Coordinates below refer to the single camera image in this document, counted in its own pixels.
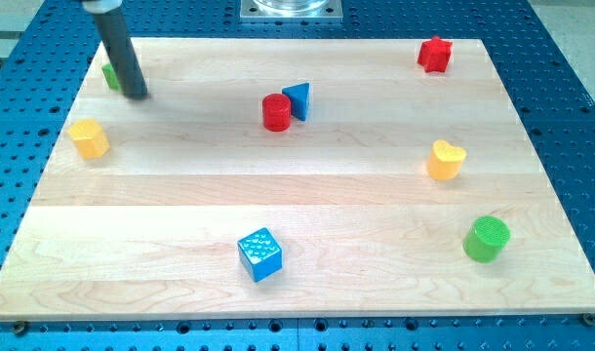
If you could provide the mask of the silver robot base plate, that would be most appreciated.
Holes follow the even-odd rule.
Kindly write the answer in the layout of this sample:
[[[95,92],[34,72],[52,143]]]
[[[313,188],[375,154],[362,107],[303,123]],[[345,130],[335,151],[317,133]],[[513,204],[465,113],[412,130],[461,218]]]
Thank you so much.
[[[240,0],[242,21],[341,20],[341,0]]]

